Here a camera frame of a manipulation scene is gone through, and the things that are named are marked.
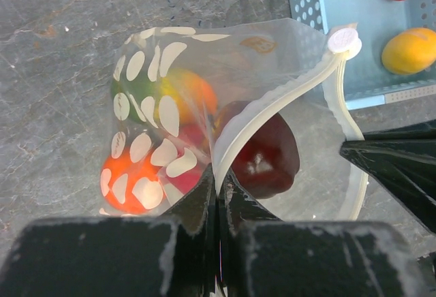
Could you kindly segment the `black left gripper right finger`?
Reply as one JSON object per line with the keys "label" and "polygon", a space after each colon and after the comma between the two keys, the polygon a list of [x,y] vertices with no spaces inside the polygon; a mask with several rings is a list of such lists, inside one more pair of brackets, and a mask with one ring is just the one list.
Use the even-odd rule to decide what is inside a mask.
{"label": "black left gripper right finger", "polygon": [[230,296],[428,296],[403,237],[370,221],[274,216],[228,172],[218,197],[220,281]]}

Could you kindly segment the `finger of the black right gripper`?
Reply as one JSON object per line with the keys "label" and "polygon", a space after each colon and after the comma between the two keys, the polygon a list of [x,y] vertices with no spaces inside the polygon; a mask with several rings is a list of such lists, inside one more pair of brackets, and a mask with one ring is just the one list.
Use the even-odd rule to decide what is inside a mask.
{"label": "finger of the black right gripper", "polygon": [[391,194],[435,233],[435,122],[366,133],[345,141],[339,154]]}

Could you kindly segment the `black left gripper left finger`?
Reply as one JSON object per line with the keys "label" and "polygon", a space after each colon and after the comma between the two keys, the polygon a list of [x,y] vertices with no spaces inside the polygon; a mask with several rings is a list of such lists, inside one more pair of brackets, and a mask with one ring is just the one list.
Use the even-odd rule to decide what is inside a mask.
{"label": "black left gripper left finger", "polygon": [[215,178],[157,217],[29,223],[1,268],[2,296],[209,296],[215,291]]}

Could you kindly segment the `orange tangerine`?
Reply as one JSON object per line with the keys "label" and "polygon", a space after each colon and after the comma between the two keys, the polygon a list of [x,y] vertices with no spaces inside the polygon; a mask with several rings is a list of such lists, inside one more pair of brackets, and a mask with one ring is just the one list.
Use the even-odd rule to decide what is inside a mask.
{"label": "orange tangerine", "polygon": [[133,215],[148,213],[166,199],[159,170],[151,163],[150,154],[136,163],[127,150],[118,158],[109,156],[100,173],[101,193],[116,210]]}

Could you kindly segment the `dark red apple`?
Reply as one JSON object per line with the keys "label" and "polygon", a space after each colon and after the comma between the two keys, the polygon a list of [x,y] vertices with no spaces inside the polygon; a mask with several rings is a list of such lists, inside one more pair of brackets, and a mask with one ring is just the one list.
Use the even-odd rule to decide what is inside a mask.
{"label": "dark red apple", "polygon": [[300,157],[294,134],[279,113],[245,143],[231,169],[240,185],[259,200],[291,188]]}

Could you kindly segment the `yellow lemon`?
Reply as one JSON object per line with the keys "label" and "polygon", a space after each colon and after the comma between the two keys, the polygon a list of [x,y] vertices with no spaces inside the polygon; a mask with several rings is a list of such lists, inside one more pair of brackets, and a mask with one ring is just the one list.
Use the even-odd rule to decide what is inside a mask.
{"label": "yellow lemon", "polygon": [[398,75],[417,74],[435,62],[435,31],[408,29],[393,37],[381,53],[383,66]]}

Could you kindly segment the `clear polka dot zip bag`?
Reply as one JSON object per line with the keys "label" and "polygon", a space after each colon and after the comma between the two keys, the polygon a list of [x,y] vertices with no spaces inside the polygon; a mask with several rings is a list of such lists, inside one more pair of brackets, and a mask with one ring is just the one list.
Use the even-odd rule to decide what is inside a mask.
{"label": "clear polka dot zip bag", "polygon": [[[174,99],[165,95],[156,104],[154,97],[145,97],[140,108],[146,121],[135,123],[127,118],[127,100],[136,104],[133,96],[118,93],[112,98],[110,87],[121,75],[132,81],[145,71],[155,82],[173,68],[188,69],[205,79],[217,96],[215,114],[205,107],[193,111],[193,123],[206,138],[205,169],[213,171],[216,196],[245,143],[279,113],[296,139],[300,169],[290,189],[255,199],[286,220],[355,220],[368,176],[344,160],[339,147],[346,140],[363,140],[343,92],[345,65],[361,47],[353,24],[325,34],[289,18],[220,29],[153,27],[134,33],[114,60],[103,163],[127,150],[134,163],[150,154],[151,163],[160,167],[166,199],[141,215],[161,215],[186,195],[164,178],[165,167],[177,155],[172,142],[184,126]],[[101,190],[99,194],[99,214],[141,216],[116,210]]]}

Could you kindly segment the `green yellow mango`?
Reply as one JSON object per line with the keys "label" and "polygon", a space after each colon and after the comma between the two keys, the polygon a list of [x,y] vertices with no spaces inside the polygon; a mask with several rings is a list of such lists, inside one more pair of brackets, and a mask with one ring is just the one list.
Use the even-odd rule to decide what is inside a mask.
{"label": "green yellow mango", "polygon": [[141,71],[132,81],[121,75],[119,80],[112,80],[110,93],[112,98],[118,93],[125,97],[133,96],[136,104],[130,99],[127,100],[127,118],[135,123],[146,121],[145,112],[141,110],[140,104],[149,95],[155,98],[156,104],[165,95],[172,97],[178,107],[180,123],[183,125],[195,121],[193,111],[196,109],[205,107],[209,114],[215,114],[217,111],[217,96],[212,86],[188,69],[173,68],[166,77],[161,77],[155,82],[149,80],[145,71]]}

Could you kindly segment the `bright red apple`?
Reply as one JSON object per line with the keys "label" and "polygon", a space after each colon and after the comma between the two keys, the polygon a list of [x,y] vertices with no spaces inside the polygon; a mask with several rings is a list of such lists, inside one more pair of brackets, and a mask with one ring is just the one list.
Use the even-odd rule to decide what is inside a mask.
{"label": "bright red apple", "polygon": [[205,152],[206,138],[198,124],[182,126],[172,142],[177,155],[165,167],[165,181],[174,185],[183,195],[189,193],[200,180],[209,158]]}

